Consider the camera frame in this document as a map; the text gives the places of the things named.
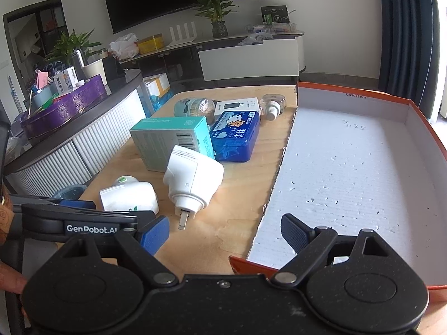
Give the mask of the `person's left hand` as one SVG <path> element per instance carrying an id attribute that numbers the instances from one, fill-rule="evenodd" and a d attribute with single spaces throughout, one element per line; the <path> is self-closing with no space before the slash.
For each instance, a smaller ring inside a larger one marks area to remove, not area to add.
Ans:
<path id="1" fill-rule="evenodd" d="M 14 294 L 22 294 L 27 279 L 9 265 L 0 263 L 0 290 Z"/>

